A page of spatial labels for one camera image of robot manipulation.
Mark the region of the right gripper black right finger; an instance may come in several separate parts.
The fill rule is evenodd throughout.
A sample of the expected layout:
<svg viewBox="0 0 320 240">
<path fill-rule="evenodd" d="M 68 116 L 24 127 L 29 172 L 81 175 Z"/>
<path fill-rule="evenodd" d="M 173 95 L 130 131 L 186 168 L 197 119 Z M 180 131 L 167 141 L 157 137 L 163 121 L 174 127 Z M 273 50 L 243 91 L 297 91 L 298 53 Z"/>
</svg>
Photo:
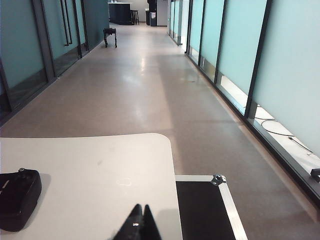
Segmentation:
<svg viewBox="0 0 320 240">
<path fill-rule="evenodd" d="M 143 240 L 162 240 L 157 224 L 153 217 L 152 211 L 148 204 L 146 204 L 144 207 L 142 239 Z"/>
</svg>

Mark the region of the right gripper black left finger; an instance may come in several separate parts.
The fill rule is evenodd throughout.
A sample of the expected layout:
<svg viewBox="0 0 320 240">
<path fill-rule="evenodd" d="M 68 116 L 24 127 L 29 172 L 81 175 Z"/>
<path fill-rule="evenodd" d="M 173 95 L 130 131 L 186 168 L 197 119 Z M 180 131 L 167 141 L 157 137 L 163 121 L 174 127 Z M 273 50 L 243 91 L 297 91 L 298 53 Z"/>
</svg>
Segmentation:
<svg viewBox="0 0 320 240">
<path fill-rule="evenodd" d="M 142 206 L 136 204 L 113 240 L 141 240 L 143 228 Z"/>
</svg>

